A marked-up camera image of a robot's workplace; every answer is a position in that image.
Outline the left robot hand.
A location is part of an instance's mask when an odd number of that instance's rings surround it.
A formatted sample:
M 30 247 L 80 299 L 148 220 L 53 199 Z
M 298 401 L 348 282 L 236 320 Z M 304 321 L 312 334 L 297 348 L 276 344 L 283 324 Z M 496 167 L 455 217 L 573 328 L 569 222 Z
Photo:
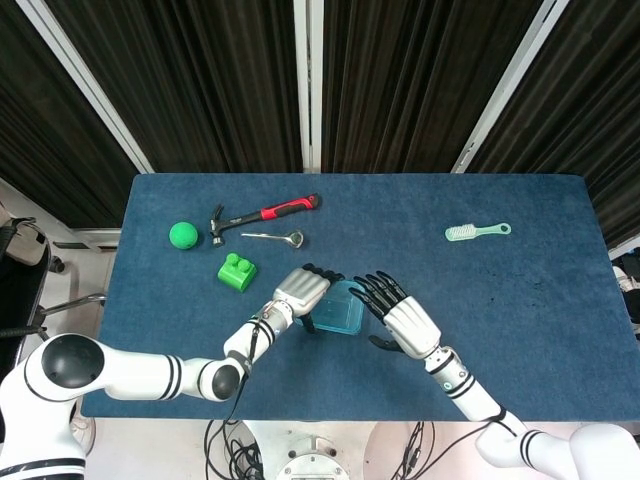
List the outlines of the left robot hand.
M 292 312 L 292 318 L 300 319 L 305 330 L 313 334 L 316 328 L 311 311 L 334 283 L 344 279 L 342 273 L 307 263 L 294 269 L 276 287 L 272 299 L 286 303 Z

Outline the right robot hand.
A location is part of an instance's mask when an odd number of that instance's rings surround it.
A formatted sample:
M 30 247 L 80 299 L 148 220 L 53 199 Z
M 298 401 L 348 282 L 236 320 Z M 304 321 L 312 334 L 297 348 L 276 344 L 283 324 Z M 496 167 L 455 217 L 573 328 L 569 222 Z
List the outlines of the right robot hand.
M 423 360 L 440 347 L 441 331 L 419 302 L 389 274 L 354 276 L 359 287 L 349 289 L 392 336 L 384 341 L 373 336 L 382 349 L 401 351 L 410 358 Z

